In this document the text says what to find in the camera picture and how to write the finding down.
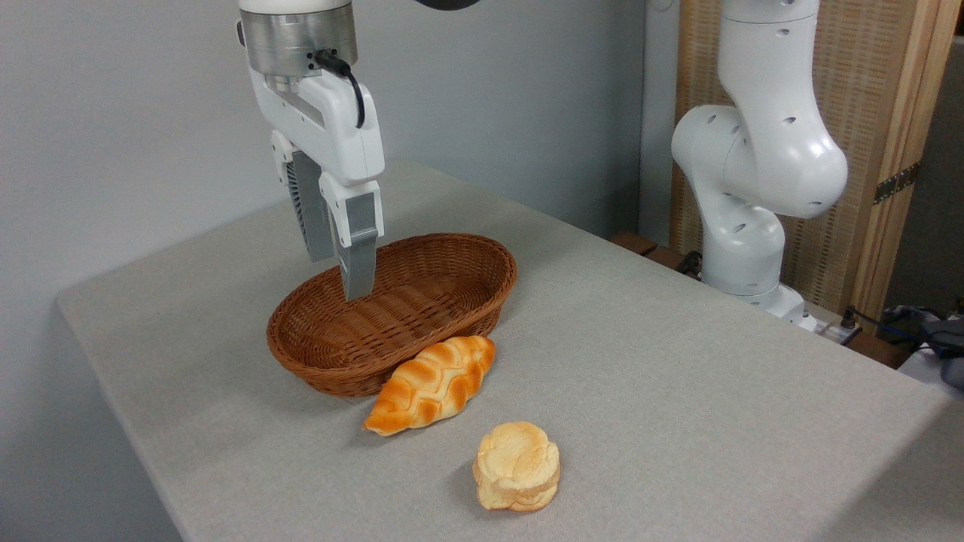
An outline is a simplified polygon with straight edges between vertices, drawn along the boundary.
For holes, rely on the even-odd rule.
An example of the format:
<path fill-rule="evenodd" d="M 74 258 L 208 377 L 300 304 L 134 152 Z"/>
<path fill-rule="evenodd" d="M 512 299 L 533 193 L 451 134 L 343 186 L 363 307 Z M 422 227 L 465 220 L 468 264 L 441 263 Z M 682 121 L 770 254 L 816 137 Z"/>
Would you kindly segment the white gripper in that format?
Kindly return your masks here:
<path fill-rule="evenodd" d="M 377 239 L 385 233 L 381 188 L 373 181 L 383 174 L 385 155 L 371 93 L 359 88 L 366 118 L 358 127 L 357 96 L 343 77 L 322 72 L 300 80 L 295 93 L 276 92 L 256 71 L 250 78 L 261 112 L 278 130 L 270 139 L 276 174 L 310 260 L 327 260 L 335 250 L 347 301 L 371 294 Z"/>

